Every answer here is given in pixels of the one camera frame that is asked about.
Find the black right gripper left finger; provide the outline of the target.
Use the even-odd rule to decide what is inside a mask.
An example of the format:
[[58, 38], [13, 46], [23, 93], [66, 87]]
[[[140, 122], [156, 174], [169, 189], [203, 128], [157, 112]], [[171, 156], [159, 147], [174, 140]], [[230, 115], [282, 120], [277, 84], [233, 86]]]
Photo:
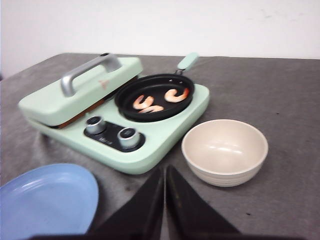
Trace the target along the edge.
[[97, 229], [94, 240], [158, 240], [164, 211], [164, 173], [155, 170], [135, 195]]

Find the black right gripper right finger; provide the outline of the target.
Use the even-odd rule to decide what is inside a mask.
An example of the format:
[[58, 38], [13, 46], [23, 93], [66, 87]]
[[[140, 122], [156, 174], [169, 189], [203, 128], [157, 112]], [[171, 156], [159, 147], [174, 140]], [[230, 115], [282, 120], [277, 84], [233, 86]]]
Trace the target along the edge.
[[166, 168], [166, 205], [183, 240], [231, 240], [241, 232], [214, 210], [179, 171]]

